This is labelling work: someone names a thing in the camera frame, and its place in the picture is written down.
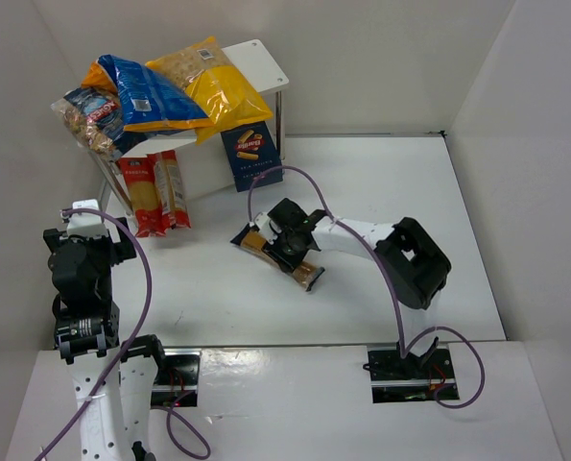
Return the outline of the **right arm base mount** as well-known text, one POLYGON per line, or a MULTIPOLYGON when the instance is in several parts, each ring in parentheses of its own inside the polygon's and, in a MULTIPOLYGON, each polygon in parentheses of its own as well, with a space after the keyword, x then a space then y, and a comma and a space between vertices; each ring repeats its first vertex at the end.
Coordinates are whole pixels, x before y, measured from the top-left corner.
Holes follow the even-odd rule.
POLYGON ((369 374, 373 403, 431 401, 460 398, 451 355, 438 347, 424 359, 409 354, 402 359, 396 346, 367 349, 362 368, 369 374))

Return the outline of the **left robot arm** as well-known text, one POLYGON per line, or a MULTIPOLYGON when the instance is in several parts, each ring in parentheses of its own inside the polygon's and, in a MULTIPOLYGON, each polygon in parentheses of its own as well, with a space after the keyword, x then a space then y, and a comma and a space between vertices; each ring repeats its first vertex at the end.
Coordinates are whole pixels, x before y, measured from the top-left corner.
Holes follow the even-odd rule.
POLYGON ((149 414, 165 359, 153 334, 119 338, 111 269, 136 256, 126 219, 113 241, 104 225, 46 230, 56 319, 54 340, 71 376, 80 417, 82 460, 153 460, 149 414))

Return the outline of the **dark La Sicilia spaghetti pack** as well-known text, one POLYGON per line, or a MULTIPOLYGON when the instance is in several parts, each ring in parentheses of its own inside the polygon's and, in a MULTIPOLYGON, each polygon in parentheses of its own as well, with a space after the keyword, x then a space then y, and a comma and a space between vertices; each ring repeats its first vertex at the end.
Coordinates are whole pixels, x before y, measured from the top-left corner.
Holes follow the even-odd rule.
MULTIPOLYGON (((263 246, 269 242, 265 240, 254 229, 252 229, 249 225, 246 225, 236 236, 234 236, 230 240, 230 243, 264 260, 274 268, 278 269, 281 273, 283 273, 276 266, 276 264, 273 261, 271 261, 267 255, 263 253, 263 246)), ((298 254, 295 256, 297 257, 297 268, 293 273, 283 273, 283 274, 293 279, 306 292, 310 292, 315 283, 325 272, 325 269, 321 266, 316 266, 310 262, 307 262, 304 259, 305 254, 298 254)))

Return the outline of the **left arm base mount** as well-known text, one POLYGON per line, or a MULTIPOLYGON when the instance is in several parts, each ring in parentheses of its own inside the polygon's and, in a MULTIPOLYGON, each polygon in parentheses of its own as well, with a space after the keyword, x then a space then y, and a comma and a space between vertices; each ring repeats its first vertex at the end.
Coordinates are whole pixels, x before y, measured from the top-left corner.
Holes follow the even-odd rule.
POLYGON ((198 403, 201 355, 195 350, 127 352, 120 365, 125 405, 195 407, 198 403))

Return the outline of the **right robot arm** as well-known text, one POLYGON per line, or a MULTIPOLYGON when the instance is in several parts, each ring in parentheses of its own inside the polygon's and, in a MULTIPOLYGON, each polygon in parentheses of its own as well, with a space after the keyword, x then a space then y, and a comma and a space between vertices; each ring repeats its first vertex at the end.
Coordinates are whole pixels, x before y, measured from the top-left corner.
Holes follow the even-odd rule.
POLYGON ((398 359, 403 377, 421 374, 435 352, 436 315, 431 305, 451 272, 451 262, 414 218, 380 224, 337 218, 324 209, 306 213, 289 199, 250 220, 266 239, 265 250, 281 266, 292 266, 310 251, 340 252, 374 262, 393 303, 398 359))

